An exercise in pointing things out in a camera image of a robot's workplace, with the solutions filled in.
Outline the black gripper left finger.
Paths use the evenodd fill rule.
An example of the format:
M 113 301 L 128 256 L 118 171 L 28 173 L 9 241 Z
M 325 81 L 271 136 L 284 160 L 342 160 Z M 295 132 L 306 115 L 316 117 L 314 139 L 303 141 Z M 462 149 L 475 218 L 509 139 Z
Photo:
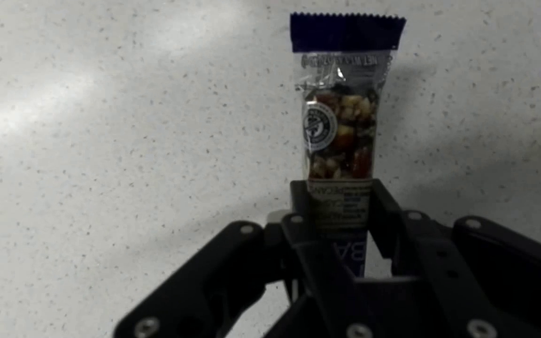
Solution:
M 291 301 L 265 338 L 349 338 L 359 323 L 357 288 L 312 228 L 304 181 L 291 209 L 265 228 L 233 222 L 162 282 L 113 331 L 113 338 L 226 338 L 269 284 Z

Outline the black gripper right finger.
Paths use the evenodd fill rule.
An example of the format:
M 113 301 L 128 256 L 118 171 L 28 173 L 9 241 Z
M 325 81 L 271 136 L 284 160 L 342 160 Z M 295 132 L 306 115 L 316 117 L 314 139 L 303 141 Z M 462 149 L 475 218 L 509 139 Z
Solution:
M 541 338 L 541 243 L 483 216 L 443 226 L 376 181 L 372 235 L 402 297 L 402 331 L 425 338 Z

